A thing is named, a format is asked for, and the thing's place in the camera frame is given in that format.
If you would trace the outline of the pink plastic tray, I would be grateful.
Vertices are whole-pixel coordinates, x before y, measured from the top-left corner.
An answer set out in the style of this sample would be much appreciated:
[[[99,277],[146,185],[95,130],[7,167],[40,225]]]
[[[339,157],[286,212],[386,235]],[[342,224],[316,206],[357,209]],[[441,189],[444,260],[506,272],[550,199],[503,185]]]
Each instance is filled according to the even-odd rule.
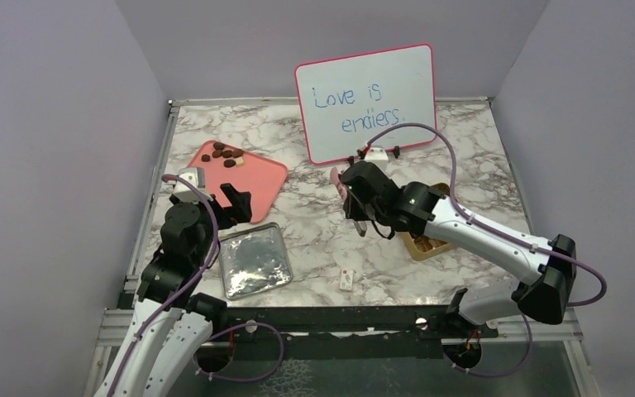
[[[221,184],[230,183],[240,192],[250,192],[251,223],[260,223],[268,215],[288,177],[287,166],[227,143],[224,143],[226,145],[224,150],[215,150],[213,148],[215,142],[215,140],[204,142],[188,166],[204,170],[206,190],[214,194],[223,207],[228,206],[229,202],[220,189]],[[202,155],[210,155],[211,160],[203,162]],[[239,157],[245,161],[243,166],[236,165],[236,158]]]

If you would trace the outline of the silver tin lid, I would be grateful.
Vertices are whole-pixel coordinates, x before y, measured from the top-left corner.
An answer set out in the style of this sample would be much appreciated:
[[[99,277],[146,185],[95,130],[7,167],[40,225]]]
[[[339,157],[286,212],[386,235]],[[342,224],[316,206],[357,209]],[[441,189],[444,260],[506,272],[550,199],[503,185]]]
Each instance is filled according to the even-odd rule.
[[[275,222],[223,237],[218,260],[229,300],[276,289],[293,279],[283,233]]]

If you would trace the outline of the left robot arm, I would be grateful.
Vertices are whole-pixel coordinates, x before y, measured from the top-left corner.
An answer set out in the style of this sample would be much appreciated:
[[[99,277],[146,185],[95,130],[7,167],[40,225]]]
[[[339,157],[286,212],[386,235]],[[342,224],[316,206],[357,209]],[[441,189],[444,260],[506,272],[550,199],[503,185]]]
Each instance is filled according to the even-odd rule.
[[[141,273],[130,326],[97,396],[166,396],[198,348],[226,331],[226,302],[194,290],[217,258],[219,232],[251,220],[251,193],[222,184],[230,203],[223,207],[174,181],[190,195],[170,198],[161,243]]]

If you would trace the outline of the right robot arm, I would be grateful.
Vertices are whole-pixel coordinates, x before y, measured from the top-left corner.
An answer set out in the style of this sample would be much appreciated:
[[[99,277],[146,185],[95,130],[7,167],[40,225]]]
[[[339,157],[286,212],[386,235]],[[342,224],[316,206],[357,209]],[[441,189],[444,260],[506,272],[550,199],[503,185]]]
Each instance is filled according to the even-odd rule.
[[[571,238],[559,234],[547,240],[477,218],[457,210],[449,195],[432,186],[398,186],[370,162],[357,162],[337,178],[346,191],[347,218],[451,243],[514,277],[483,289],[459,290],[444,314],[450,334],[463,337],[476,325],[516,313],[539,323],[563,321],[576,276]]]

